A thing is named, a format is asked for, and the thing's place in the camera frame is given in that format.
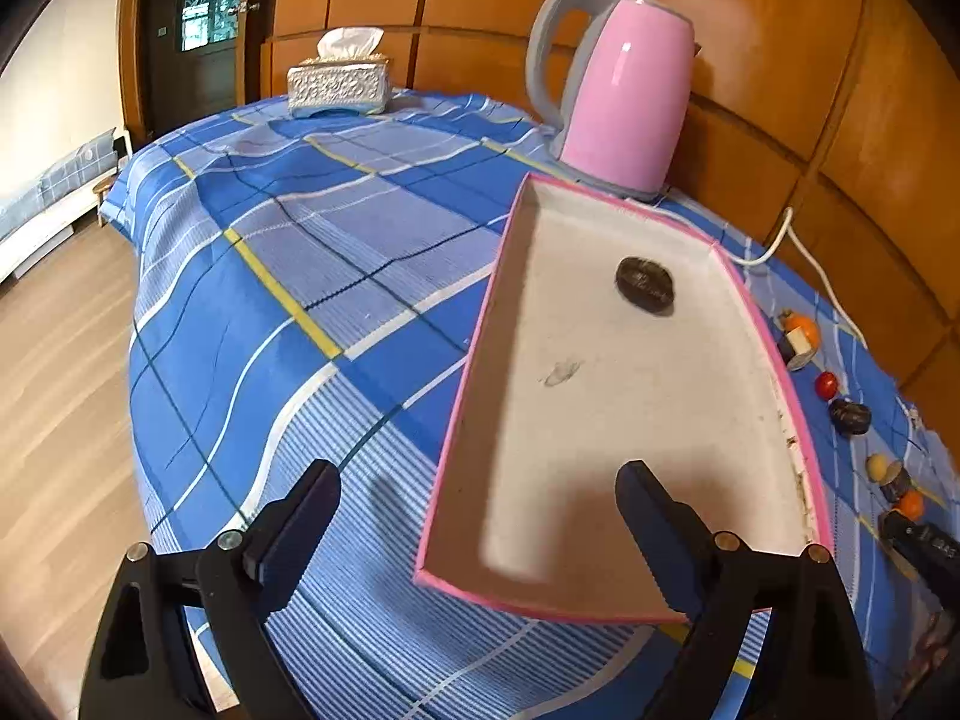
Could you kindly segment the small orange tangerine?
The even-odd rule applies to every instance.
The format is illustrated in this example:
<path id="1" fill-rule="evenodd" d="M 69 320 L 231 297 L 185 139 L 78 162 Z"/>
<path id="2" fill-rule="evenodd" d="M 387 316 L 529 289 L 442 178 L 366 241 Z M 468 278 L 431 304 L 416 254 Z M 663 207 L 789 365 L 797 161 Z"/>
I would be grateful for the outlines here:
<path id="1" fill-rule="evenodd" d="M 907 489 L 898 499 L 895 509 L 910 522 L 919 522 L 924 515 L 924 496 L 916 488 Z"/>

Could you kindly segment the small tan round fruit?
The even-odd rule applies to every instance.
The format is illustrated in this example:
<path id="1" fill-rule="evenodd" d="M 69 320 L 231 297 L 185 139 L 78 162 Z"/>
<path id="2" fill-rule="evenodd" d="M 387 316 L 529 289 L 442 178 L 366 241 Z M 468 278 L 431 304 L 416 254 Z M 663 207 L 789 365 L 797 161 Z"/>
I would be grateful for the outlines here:
<path id="1" fill-rule="evenodd" d="M 890 460 L 884 454 L 871 454 L 866 458 L 866 473 L 874 484 L 884 483 L 889 472 Z"/>

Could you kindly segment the dark brown passion fruit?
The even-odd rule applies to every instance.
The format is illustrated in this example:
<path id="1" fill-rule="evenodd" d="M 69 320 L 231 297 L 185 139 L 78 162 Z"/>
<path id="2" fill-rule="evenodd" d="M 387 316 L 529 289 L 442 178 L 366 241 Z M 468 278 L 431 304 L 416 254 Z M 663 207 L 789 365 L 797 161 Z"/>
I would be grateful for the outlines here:
<path id="1" fill-rule="evenodd" d="M 828 416 L 835 431 L 842 436 L 864 436 L 872 426 L 872 411 L 864 403 L 835 398 L 828 405 Z"/>

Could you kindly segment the red cherry tomato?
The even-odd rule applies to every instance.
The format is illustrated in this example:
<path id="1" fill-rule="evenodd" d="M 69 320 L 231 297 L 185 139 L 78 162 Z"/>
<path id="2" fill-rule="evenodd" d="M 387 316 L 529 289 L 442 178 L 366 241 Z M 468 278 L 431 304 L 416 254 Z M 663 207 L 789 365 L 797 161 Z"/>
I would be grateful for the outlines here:
<path id="1" fill-rule="evenodd" d="M 838 377 L 832 371 L 822 371 L 815 378 L 815 393 L 822 401 L 832 401 L 839 392 Z"/>

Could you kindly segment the orange toy carrot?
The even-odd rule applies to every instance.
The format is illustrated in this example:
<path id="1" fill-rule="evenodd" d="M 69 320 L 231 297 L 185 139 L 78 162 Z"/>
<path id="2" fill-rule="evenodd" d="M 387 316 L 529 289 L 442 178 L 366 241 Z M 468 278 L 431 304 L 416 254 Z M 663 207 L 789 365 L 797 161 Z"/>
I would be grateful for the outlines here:
<path id="1" fill-rule="evenodd" d="M 791 340 L 804 338 L 802 344 L 805 348 L 811 348 L 812 351 L 817 351 L 820 348 L 822 337 L 817 322 L 812 317 L 793 309 L 784 309 L 779 314 L 779 325 L 781 325 L 782 333 Z"/>

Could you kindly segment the pink white shallow box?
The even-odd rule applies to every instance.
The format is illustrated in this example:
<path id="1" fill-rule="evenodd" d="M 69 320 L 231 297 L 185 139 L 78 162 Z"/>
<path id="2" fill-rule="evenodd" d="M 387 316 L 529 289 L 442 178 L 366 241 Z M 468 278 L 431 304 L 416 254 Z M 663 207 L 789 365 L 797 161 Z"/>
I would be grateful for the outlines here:
<path id="1" fill-rule="evenodd" d="M 619 293 L 625 257 L 670 271 L 672 309 Z M 455 395 L 416 582 L 551 621 L 669 619 L 615 502 L 631 460 L 755 550 L 792 556 L 832 539 L 796 390 L 722 247 L 530 174 Z"/>

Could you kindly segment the dark brown fruit in box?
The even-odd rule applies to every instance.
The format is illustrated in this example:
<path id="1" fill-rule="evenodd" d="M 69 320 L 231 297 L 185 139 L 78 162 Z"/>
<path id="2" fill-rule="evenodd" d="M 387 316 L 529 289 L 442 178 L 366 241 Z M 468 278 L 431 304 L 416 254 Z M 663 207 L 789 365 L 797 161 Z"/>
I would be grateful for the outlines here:
<path id="1" fill-rule="evenodd" d="M 674 305 L 672 275 L 654 260 L 625 257 L 617 265 L 615 286 L 628 302 L 651 314 L 663 314 Z"/>

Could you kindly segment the blue plaid tablecloth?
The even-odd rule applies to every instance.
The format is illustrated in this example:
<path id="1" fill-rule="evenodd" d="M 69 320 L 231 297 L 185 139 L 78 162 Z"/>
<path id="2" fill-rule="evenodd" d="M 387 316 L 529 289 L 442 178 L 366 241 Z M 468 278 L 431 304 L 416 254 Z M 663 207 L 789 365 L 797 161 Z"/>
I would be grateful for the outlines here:
<path id="1" fill-rule="evenodd" d="M 324 718 L 633 718 L 670 626 L 574 626 L 413 582 L 509 205 L 547 134 L 480 94 L 374 117 L 283 99 L 142 149 L 107 197 L 139 261 L 128 406 L 158 553 L 252 522 L 314 460 L 342 502 L 268 629 Z"/>

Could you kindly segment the white bench with cushion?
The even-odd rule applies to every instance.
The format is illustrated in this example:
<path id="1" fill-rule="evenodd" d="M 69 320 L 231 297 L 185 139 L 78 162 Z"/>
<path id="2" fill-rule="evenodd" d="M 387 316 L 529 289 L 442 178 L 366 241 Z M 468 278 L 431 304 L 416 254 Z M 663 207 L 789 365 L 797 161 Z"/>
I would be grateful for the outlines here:
<path id="1" fill-rule="evenodd" d="M 49 167 L 18 199 L 2 205 L 2 280 L 18 280 L 73 234 L 99 206 L 96 185 L 112 179 L 132 154 L 127 128 L 114 127 Z"/>

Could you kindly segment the pink grey electric kettle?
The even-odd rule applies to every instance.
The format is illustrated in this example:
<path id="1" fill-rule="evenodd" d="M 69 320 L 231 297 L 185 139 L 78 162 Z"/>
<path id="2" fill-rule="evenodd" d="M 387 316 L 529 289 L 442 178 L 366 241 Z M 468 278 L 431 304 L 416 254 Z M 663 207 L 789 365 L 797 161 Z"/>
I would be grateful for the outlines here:
<path id="1" fill-rule="evenodd" d="M 555 99 L 545 62 L 572 11 L 589 23 Z M 545 0 L 524 76 L 530 104 L 553 128 L 553 159 L 607 192 L 654 199 L 679 143 L 697 52 L 693 21 L 656 0 Z"/>

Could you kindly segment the silver ornate tissue box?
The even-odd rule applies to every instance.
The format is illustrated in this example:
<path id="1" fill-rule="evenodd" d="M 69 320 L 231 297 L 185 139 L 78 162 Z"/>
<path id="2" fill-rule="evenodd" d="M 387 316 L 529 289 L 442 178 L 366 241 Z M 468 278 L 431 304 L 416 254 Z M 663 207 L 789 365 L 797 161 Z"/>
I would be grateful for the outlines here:
<path id="1" fill-rule="evenodd" d="M 324 32 L 316 54 L 286 72 L 290 114 L 379 114 L 386 109 L 392 98 L 391 59 L 379 52 L 382 37 L 381 28 L 369 26 Z"/>

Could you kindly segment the dark wooden door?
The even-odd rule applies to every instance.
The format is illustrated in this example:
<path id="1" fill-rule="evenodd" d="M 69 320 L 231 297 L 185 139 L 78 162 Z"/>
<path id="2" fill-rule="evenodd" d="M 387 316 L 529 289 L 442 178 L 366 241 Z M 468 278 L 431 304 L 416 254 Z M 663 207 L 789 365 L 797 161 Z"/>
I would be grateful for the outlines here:
<path id="1" fill-rule="evenodd" d="M 233 107 L 241 0 L 142 0 L 146 136 Z"/>

